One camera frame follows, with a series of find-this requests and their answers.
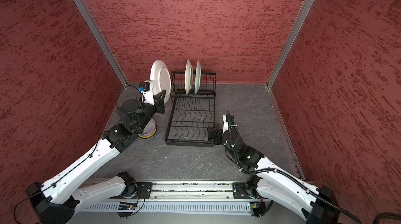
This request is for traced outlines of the white plate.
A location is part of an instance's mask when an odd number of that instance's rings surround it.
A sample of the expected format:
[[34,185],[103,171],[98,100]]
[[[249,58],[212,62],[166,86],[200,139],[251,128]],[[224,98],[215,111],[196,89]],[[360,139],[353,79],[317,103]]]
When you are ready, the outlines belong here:
[[187,60],[185,69],[185,93],[188,95],[192,89],[193,84],[193,65],[190,60]]
[[153,82],[153,95],[157,95],[163,90],[166,91],[164,103],[167,103],[171,94],[171,77],[166,64],[162,60],[156,60],[150,71],[150,80]]

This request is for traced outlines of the yellow bowl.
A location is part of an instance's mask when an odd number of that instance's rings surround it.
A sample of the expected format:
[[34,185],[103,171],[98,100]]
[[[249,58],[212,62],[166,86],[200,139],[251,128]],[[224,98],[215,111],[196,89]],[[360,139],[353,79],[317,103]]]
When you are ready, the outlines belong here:
[[152,138],[154,135],[156,135],[156,133],[157,133],[157,129],[155,129],[153,132],[149,132],[146,134],[138,134],[138,136],[142,139],[149,139],[149,138]]

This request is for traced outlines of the lavender ceramic bowl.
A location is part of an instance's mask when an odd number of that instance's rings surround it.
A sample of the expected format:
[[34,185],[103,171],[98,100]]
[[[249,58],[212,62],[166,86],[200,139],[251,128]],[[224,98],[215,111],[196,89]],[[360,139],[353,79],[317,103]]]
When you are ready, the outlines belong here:
[[147,123],[147,125],[145,126],[145,128],[144,128],[142,134],[146,134],[146,133],[149,133],[149,132],[153,132],[155,129],[157,129],[156,122],[155,122],[153,119],[151,119],[151,120]]

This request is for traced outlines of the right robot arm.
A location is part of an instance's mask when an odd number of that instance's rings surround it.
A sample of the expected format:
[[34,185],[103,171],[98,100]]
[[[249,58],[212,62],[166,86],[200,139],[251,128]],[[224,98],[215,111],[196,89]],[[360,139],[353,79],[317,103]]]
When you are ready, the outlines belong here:
[[269,199],[293,211],[308,224],[337,224],[340,210],[333,192],[304,182],[273,164],[261,152],[246,145],[236,128],[216,131],[208,127],[208,136],[221,144],[239,171],[249,176],[248,193]]

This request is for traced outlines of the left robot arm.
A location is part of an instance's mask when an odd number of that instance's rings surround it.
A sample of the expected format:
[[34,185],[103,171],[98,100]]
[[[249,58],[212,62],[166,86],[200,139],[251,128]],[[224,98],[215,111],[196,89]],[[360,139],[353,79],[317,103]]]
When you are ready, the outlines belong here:
[[26,189],[27,201],[41,224],[66,224],[81,209],[110,197],[135,194],[136,180],[127,172],[90,186],[79,187],[105,163],[123,153],[141,135],[156,113],[165,113],[169,92],[144,91],[142,99],[117,107],[119,122],[100,134],[96,144],[53,178],[34,182]]

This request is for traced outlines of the pale green plate right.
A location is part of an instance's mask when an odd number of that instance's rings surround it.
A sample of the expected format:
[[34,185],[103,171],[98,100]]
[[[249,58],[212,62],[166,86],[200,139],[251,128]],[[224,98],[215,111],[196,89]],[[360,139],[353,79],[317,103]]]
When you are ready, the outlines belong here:
[[200,60],[198,60],[197,66],[196,66],[196,74],[195,74],[195,89],[194,89],[195,95],[197,95],[200,90],[201,75],[202,75],[202,65],[201,65]]

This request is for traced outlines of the left corner aluminium profile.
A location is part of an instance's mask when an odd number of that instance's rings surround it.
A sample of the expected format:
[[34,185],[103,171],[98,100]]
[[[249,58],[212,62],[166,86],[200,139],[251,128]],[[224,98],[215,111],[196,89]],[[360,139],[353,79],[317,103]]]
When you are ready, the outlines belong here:
[[76,7],[78,8],[80,14],[84,18],[87,26],[89,27],[90,31],[92,32],[93,36],[95,37],[98,45],[101,47],[102,52],[106,56],[107,60],[109,61],[112,69],[114,70],[115,74],[117,75],[119,81],[121,82],[122,86],[125,87],[128,85],[128,80],[123,73],[120,65],[118,64],[112,50],[110,49],[109,45],[107,44],[106,39],[104,38],[100,28],[98,27],[95,19],[93,18],[88,6],[84,2],[84,0],[73,0]]

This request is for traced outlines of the corner aluminium profile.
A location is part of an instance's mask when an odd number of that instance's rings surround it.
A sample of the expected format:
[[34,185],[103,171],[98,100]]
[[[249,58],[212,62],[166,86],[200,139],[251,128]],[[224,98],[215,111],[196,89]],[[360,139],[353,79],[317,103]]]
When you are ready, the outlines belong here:
[[285,44],[283,46],[283,49],[282,49],[282,51],[280,53],[279,58],[277,60],[277,63],[276,63],[276,65],[275,65],[275,67],[274,67],[274,69],[272,71],[272,74],[270,75],[269,80],[267,82],[267,88],[268,89],[272,89],[273,88],[273,84],[275,83],[275,81],[276,81],[276,79],[277,79],[277,77],[279,75],[279,72],[282,69],[282,67],[283,67],[283,65],[284,65],[284,63],[285,63],[285,61],[286,61],[286,59],[287,59],[287,57],[289,55],[289,52],[290,52],[290,50],[292,48],[292,45],[295,42],[295,40],[297,38],[297,35],[300,32],[300,30],[301,30],[301,28],[302,28],[302,26],[303,26],[303,24],[305,22],[305,19],[307,18],[307,15],[308,15],[313,3],[314,3],[314,0],[304,0],[303,1],[302,6],[301,6],[301,8],[300,8],[300,10],[298,12],[298,15],[297,15],[297,17],[296,17],[296,19],[294,21],[294,24],[293,24],[293,26],[291,28],[291,31],[290,31],[290,33],[288,35],[288,38],[287,38],[287,40],[286,40],[286,42],[285,42]]
[[104,38],[100,28],[98,27],[95,19],[93,18],[88,6],[84,2],[84,0],[73,0],[76,7],[78,8],[80,14],[84,18],[87,26],[89,27],[90,31],[92,32],[93,36],[95,37],[98,45],[101,47],[102,52],[106,56],[107,60],[109,61],[112,69],[114,70],[115,74],[117,75],[119,81],[121,82],[122,86],[125,87],[128,85],[128,80],[123,73],[120,65],[118,64],[112,50],[110,49],[109,45],[107,44],[106,39]]

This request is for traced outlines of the right corner aluminium profile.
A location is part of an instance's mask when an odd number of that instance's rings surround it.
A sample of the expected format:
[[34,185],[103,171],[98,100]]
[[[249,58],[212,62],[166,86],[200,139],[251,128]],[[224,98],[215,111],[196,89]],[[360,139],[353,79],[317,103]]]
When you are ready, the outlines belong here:
[[272,74],[270,75],[269,80],[267,82],[267,88],[268,89],[272,89],[273,88],[273,84],[275,83],[275,81],[276,81],[276,79],[277,79],[277,77],[279,75],[279,72],[282,69],[282,67],[283,67],[283,65],[284,65],[284,63],[285,63],[285,61],[286,61],[286,59],[287,59],[287,57],[289,55],[289,52],[290,52],[290,50],[292,48],[292,45],[295,42],[295,40],[297,38],[297,35],[300,32],[300,30],[301,30],[301,28],[302,28],[302,26],[303,26],[303,24],[305,22],[305,19],[307,18],[307,15],[308,15],[313,3],[314,3],[314,0],[304,0],[303,1],[302,6],[301,6],[301,8],[300,8],[300,10],[298,12],[298,15],[297,15],[297,17],[296,17],[296,19],[294,21],[294,24],[293,24],[293,26],[291,28],[291,31],[290,31],[290,33],[288,35],[288,38],[287,38],[287,40],[286,40],[286,42],[285,42],[285,44],[283,46],[283,49],[282,49],[282,51],[280,53],[279,58],[277,60],[277,63],[276,63],[276,65],[275,65],[275,67],[274,67],[274,69],[272,71]]

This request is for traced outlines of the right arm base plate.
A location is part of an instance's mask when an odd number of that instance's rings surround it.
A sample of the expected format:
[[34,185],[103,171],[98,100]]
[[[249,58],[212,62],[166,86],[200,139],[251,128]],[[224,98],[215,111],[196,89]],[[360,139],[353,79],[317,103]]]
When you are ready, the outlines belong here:
[[245,182],[234,182],[232,184],[234,199],[259,199],[260,195],[256,188]]

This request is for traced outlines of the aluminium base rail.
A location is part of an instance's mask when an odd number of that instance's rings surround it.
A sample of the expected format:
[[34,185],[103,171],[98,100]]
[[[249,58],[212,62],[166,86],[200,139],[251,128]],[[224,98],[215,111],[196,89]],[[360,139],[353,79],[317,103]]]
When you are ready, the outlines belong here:
[[[152,182],[152,201],[236,201],[233,197],[232,184],[230,181],[156,181]],[[316,186],[301,182],[295,184],[295,191],[285,190],[275,185],[269,184],[266,180],[260,180],[256,186],[256,191],[260,195],[259,199],[238,199],[250,202],[267,200],[280,200],[283,202],[295,203],[315,201],[315,197],[308,200],[307,197],[313,193],[318,194]],[[93,205],[109,199],[137,203],[138,198],[126,199],[123,197],[124,190],[119,191],[120,186],[116,180],[104,181],[102,183],[77,189],[72,197],[76,200],[86,201],[87,205]]]

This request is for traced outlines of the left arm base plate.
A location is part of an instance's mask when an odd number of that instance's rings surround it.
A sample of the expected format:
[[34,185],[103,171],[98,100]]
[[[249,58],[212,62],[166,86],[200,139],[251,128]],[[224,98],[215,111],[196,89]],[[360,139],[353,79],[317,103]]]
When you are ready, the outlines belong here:
[[152,182],[136,182],[135,184],[128,185],[122,194],[126,199],[142,197],[149,199],[152,192]]

